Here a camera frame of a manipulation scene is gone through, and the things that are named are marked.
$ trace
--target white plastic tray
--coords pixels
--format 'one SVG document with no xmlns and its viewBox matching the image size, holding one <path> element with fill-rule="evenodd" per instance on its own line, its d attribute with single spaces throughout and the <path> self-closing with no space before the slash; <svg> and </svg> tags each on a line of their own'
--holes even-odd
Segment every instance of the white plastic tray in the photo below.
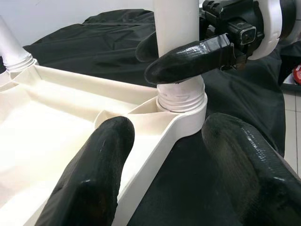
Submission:
<svg viewBox="0 0 301 226">
<path fill-rule="evenodd" d="M 114 226 L 125 226 L 175 142 L 198 132 L 207 96 L 184 114 L 157 107 L 157 89 L 31 66 L 0 81 L 0 225 L 34 225 L 63 170 L 105 120 L 128 117 L 134 147 Z"/>
</svg>

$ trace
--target tiled floor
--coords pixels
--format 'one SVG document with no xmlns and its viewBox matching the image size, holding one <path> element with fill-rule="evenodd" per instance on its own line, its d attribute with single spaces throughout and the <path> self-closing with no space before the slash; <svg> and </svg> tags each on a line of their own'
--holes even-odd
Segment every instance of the tiled floor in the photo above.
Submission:
<svg viewBox="0 0 301 226">
<path fill-rule="evenodd" d="M 301 94 L 285 92 L 285 160 L 301 176 Z"/>
</svg>

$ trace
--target white plastic pipe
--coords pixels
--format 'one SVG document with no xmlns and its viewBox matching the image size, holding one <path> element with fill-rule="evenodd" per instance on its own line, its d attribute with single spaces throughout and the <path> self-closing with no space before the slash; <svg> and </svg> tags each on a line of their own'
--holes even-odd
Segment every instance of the white plastic pipe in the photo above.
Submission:
<svg viewBox="0 0 301 226">
<path fill-rule="evenodd" d="M 0 16 L 0 56 L 10 73 L 19 72 L 36 62 L 32 55 L 19 44 Z"/>
<path fill-rule="evenodd" d="M 159 56 L 199 40 L 199 0 L 154 0 Z M 177 113 L 197 109 L 204 82 L 197 76 L 179 84 L 158 85 L 158 106 Z"/>
</svg>

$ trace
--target wrinkled black sheet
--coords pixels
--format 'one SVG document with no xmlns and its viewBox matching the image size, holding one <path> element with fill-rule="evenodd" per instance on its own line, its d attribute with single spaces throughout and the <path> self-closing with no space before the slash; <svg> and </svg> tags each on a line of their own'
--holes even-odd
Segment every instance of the wrinkled black sheet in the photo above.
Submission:
<svg viewBox="0 0 301 226">
<path fill-rule="evenodd" d="M 149 63 L 136 59 L 135 47 L 154 30 L 152 12 L 119 10 L 62 28 L 25 48 L 42 66 L 151 86 L 143 77 Z M 284 156 L 285 105 L 278 85 L 281 64 L 279 50 L 275 50 L 250 61 L 244 71 L 214 70 L 203 77 L 209 98 L 207 116 L 226 113 L 242 119 Z M 179 140 L 129 225 L 242 225 L 220 178 L 201 132 Z"/>
</svg>

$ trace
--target red object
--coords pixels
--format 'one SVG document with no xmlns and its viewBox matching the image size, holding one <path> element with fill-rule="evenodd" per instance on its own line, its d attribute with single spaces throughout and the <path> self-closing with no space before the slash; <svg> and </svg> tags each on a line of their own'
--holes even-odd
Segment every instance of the red object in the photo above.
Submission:
<svg viewBox="0 0 301 226">
<path fill-rule="evenodd" d="M 301 65 L 294 69 L 293 78 L 295 79 L 296 83 L 301 85 Z"/>
</svg>

